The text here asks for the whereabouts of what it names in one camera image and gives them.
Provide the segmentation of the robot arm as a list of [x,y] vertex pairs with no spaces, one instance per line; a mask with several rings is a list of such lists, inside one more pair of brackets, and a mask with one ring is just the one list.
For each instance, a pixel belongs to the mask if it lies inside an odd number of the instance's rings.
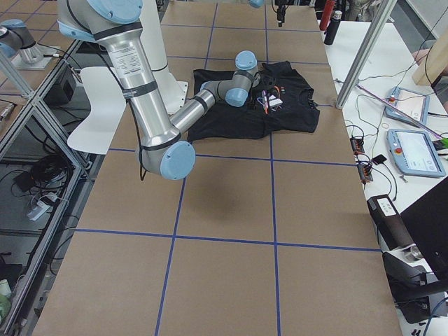
[[195,149],[181,136],[216,102],[241,107],[258,84],[258,61],[248,50],[235,59],[230,80],[204,84],[186,99],[188,84],[169,70],[155,1],[58,1],[58,25],[66,37],[104,47],[138,136],[140,174],[180,180],[192,171]]

